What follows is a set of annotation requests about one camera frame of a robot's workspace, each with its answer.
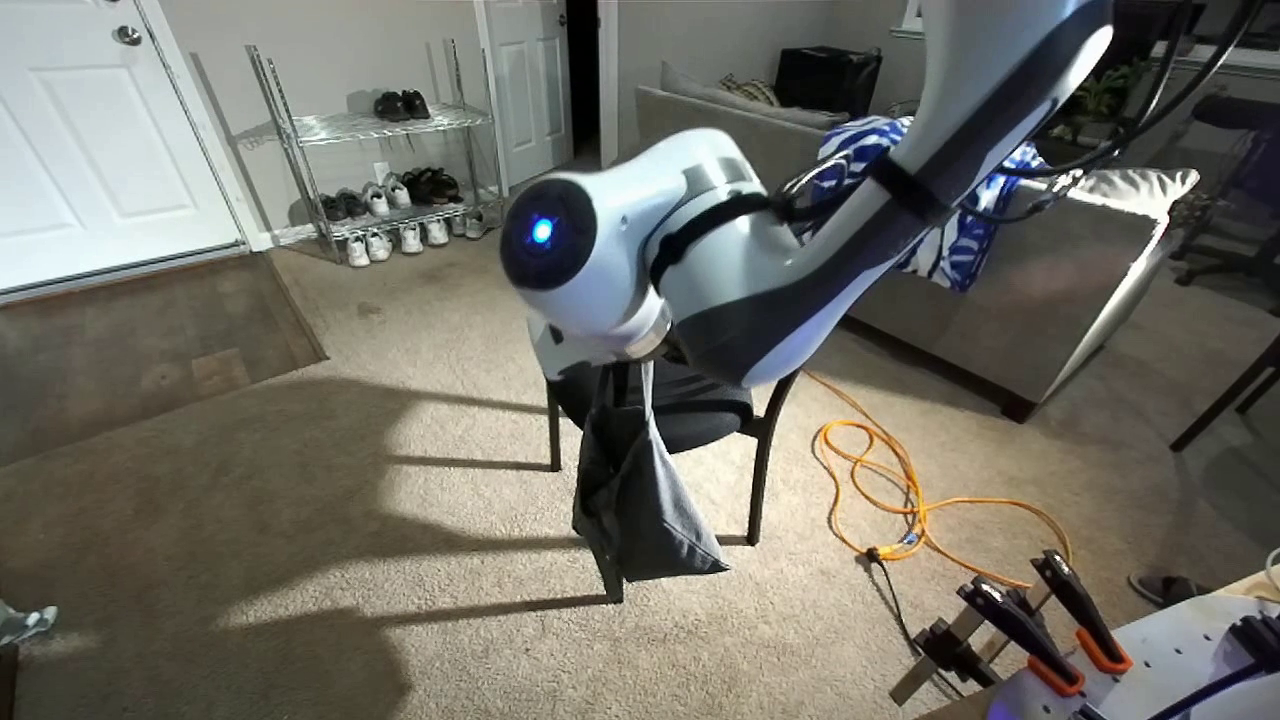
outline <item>white wall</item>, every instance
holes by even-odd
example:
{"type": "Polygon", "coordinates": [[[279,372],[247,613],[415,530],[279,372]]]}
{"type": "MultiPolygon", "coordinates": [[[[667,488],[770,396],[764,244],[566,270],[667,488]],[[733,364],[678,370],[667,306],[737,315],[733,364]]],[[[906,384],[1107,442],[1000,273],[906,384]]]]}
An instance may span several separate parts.
{"type": "Polygon", "coordinates": [[[788,43],[878,48],[878,93],[917,97],[918,39],[895,32],[904,0],[618,0],[618,144],[637,138],[637,89],[671,63],[688,79],[767,79],[788,43]]]}
{"type": "MultiPolygon", "coordinates": [[[[230,134],[266,123],[243,43],[260,43],[275,60],[296,116],[344,113],[357,93],[376,89],[421,89],[433,102],[428,48],[436,52],[438,102],[454,102],[442,39],[460,43],[467,102],[485,105],[471,0],[162,0],[162,16],[181,48],[204,60],[230,134]]],[[[396,155],[399,149],[321,154],[317,177],[326,189],[365,183],[379,154],[396,155]]],[[[252,149],[243,159],[270,224],[289,224],[296,183],[279,149],[252,149]]]]}

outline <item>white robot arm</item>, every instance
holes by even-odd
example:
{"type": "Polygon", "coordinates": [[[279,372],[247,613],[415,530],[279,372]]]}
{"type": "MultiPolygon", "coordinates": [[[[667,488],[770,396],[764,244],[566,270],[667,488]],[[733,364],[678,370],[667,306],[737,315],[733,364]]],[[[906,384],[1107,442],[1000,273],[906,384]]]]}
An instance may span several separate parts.
{"type": "Polygon", "coordinates": [[[1111,0],[924,0],[928,79],[888,159],[800,244],[743,154],[678,134],[593,177],[536,181],[501,260],[546,372],[671,342],[712,382],[796,372],[933,224],[1033,138],[1111,43],[1111,0]]]}

